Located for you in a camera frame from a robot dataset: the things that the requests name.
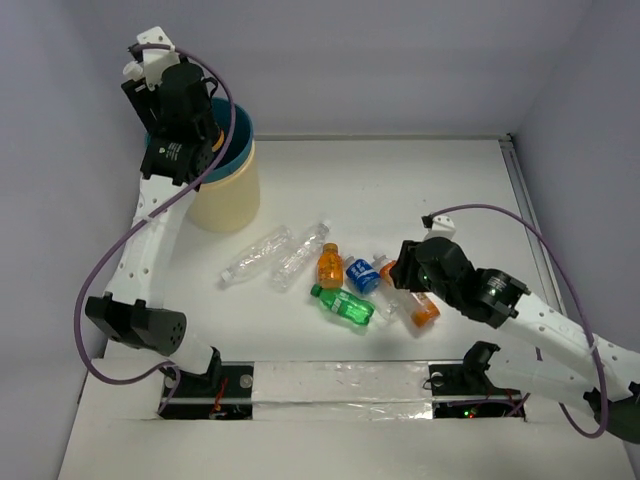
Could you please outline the yellow bottle dark blue label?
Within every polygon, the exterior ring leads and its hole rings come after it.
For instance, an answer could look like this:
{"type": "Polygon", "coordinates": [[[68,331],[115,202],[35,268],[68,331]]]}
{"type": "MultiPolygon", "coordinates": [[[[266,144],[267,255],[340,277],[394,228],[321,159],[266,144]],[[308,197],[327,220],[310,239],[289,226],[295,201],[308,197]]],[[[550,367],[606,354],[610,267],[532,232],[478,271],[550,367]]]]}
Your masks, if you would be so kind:
{"type": "Polygon", "coordinates": [[[213,153],[218,152],[225,142],[225,132],[223,130],[219,131],[219,137],[213,142],[211,151],[213,153]]]}

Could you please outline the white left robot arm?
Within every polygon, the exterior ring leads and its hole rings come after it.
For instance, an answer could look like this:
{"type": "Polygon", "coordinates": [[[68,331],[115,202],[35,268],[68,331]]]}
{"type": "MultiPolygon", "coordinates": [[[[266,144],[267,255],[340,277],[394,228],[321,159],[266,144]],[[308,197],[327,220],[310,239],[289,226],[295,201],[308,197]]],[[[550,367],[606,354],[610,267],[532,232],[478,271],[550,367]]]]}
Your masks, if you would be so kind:
{"type": "Polygon", "coordinates": [[[89,297],[85,306],[109,339],[172,361],[201,395],[220,386],[219,353],[188,332],[185,314],[165,308],[164,296],[177,234],[197,193],[193,182],[224,140],[208,91],[213,82],[184,60],[168,67],[151,90],[141,82],[123,84],[149,134],[132,223],[138,231],[125,242],[104,294],[89,297]]]}

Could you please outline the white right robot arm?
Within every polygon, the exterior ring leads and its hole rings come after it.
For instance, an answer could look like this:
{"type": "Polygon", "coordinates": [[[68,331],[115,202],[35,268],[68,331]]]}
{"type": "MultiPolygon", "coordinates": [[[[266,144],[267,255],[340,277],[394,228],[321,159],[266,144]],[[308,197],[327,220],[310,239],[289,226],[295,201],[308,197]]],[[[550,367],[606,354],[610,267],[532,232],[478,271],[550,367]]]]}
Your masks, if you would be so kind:
{"type": "Polygon", "coordinates": [[[495,344],[478,341],[460,368],[468,390],[493,386],[544,396],[592,415],[611,435],[638,443],[638,353],[588,335],[505,272],[475,268],[446,237],[404,241],[391,278],[396,288],[432,293],[462,316],[545,355],[542,361],[515,358],[495,344]]]}

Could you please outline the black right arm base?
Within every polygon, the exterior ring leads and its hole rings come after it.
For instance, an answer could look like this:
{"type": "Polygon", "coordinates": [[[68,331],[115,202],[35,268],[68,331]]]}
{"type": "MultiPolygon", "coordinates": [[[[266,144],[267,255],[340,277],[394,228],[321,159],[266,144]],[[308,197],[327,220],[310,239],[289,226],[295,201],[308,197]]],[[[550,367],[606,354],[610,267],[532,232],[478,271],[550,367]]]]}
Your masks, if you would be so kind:
{"type": "Polygon", "coordinates": [[[476,342],[461,361],[431,363],[422,388],[431,394],[435,419],[526,419],[525,397],[519,390],[494,386],[486,373],[500,348],[476,342]]]}

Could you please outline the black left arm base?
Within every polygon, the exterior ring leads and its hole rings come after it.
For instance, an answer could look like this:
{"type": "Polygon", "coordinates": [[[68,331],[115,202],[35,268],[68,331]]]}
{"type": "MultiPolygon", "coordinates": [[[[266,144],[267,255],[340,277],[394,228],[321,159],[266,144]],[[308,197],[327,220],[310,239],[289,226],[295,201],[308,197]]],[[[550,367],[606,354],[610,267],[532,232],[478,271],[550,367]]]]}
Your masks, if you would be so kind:
{"type": "Polygon", "coordinates": [[[251,420],[254,364],[221,364],[214,385],[182,372],[177,390],[159,416],[166,420],[251,420]]]}

